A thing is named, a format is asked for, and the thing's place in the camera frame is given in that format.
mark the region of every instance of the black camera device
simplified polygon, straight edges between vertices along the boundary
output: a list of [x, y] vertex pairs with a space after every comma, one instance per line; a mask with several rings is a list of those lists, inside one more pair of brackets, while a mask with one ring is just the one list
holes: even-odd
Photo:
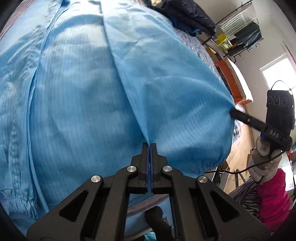
[[269, 90], [266, 106], [266, 123], [236, 109], [232, 109], [230, 115], [260, 131], [261, 138], [271, 143], [271, 151], [288, 150], [292, 144], [290, 133], [295, 124], [294, 97], [289, 91]]
[[267, 91], [267, 113], [265, 122], [282, 134], [290, 136], [295, 125], [294, 97], [289, 91]]

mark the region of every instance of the cable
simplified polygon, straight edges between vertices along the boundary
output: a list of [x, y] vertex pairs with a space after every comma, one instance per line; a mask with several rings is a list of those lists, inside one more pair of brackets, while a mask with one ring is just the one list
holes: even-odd
[[220, 167], [220, 173], [221, 173], [221, 176], [222, 176], [222, 174], [224, 173], [224, 170], [222, 169], [222, 167]]
[[[291, 147], [291, 145], [292, 145], [292, 143], [293, 143], [293, 141], [292, 141], [292, 139], [291, 139], [291, 140], [290, 140], [290, 143], [289, 143], [289, 145], [288, 145], [288, 147], [287, 147], [284, 151], [282, 151], [281, 153], [277, 154], [276, 156], [274, 156], [273, 158], [271, 158], [271, 159], [268, 160], [268, 161], [265, 161], [265, 162], [263, 162], [263, 163], [259, 163], [259, 164], [251, 165], [251, 166], [247, 167], [246, 169], [244, 169], [244, 170], [242, 170], [242, 171], [239, 171], [239, 172], [229, 172], [229, 171], [227, 171], [227, 170], [223, 170], [223, 172], [226, 172], [226, 173], [229, 173], [229, 174], [240, 174], [240, 173], [245, 172], [245, 171], [247, 171], [247, 170], [249, 170], [249, 169], [251, 169], [251, 168], [253, 168], [253, 167], [257, 167], [257, 166], [260, 166], [260, 165], [262, 165], [262, 164], [269, 163], [270, 161], [272, 161], [272, 160], [278, 158], [279, 156], [281, 156], [282, 154], [284, 154], [285, 151], [289, 150], [290, 147]], [[221, 172], [221, 171], [222, 171], [222, 170], [208, 171], [208, 172], [205, 172], [205, 173], [213, 173], [213, 172]]]
[[284, 81], [282, 81], [282, 80], [277, 80], [276, 82], [279, 82], [279, 81], [283, 82], [286, 86], [288, 86], [288, 85], [286, 84], [286, 82], [284, 82]]

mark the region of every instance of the metal screw cap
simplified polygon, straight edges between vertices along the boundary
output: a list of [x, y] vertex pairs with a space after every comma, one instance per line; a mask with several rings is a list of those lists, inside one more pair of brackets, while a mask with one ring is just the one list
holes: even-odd
[[91, 181], [92, 181], [93, 183], [97, 183], [97, 182], [99, 182], [100, 180], [101, 180], [101, 177], [98, 176], [98, 175], [94, 175], [94, 176], [91, 177]]
[[163, 170], [164, 170], [165, 172], [170, 172], [170, 171], [172, 171], [172, 167], [171, 167], [171, 166], [164, 166], [164, 167], [163, 167]]
[[135, 166], [129, 166], [129, 167], [127, 167], [127, 171], [128, 172], [134, 172], [135, 170], [137, 170], [137, 168]]
[[205, 176], [200, 176], [200, 177], [198, 177], [198, 181], [199, 181], [200, 183], [206, 183], [206, 182], [207, 182], [207, 177], [205, 177]]

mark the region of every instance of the black cable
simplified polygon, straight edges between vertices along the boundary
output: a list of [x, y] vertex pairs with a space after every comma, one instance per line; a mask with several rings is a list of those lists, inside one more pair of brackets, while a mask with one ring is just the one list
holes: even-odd
[[[289, 145], [288, 145], [288, 147], [287, 147], [284, 151], [282, 151], [281, 153], [277, 154], [276, 156], [274, 156], [273, 158], [271, 158], [271, 159], [268, 160], [268, 161], [265, 161], [265, 162], [263, 162], [263, 163], [259, 163], [259, 164], [251, 165], [251, 166], [247, 167], [246, 169], [244, 169], [244, 170], [242, 170], [242, 171], [239, 171], [239, 172], [229, 172], [229, 171], [227, 171], [227, 170], [223, 170], [223, 171], [226, 172], [226, 173], [229, 173], [229, 174], [240, 174], [240, 173], [245, 172], [245, 171], [247, 171], [247, 170], [249, 170], [249, 169], [251, 169], [251, 168], [253, 168], [253, 167], [257, 167], [257, 166], [260, 166], [260, 165], [262, 165], [262, 164], [269, 163], [270, 161], [273, 161], [274, 159], [276, 159], [276, 158], [278, 158], [279, 156], [281, 156], [282, 154], [284, 154], [285, 151], [289, 150], [290, 147], [291, 147], [291, 145], [292, 145], [292, 142], [293, 142], [293, 141], [292, 141], [292, 139], [291, 139], [291, 140], [290, 140], [290, 143], [289, 143]], [[213, 173], [213, 172], [221, 172], [221, 170], [217, 170], [217, 171], [208, 171], [208, 172], [205, 172], [205, 173]]]
[[226, 54], [224, 57], [228, 56], [228, 58], [230, 58], [230, 60], [232, 61], [231, 57], [234, 57], [234, 61], [232, 61], [234, 64], [237, 62], [237, 59], [235, 58], [235, 56], [230, 56], [230, 54]]
[[224, 170], [222, 169], [222, 167], [220, 167], [220, 170], [219, 170], [219, 171], [220, 171], [221, 176], [222, 176], [222, 174], [224, 173]]
[[288, 86], [288, 85], [286, 84], [286, 82], [284, 82], [284, 81], [282, 81], [282, 80], [277, 80], [276, 82], [279, 82], [279, 81], [283, 82], [286, 86]]

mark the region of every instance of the hanging clothes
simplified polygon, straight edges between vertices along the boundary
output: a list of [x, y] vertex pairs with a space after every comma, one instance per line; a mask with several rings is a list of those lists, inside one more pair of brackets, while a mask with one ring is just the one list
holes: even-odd
[[235, 36], [236, 38], [231, 40], [231, 43], [237, 44], [237, 46], [228, 49], [228, 54], [230, 56], [238, 55], [246, 49], [249, 50], [262, 40], [259, 25], [255, 22], [251, 22], [242, 30], [238, 31]]

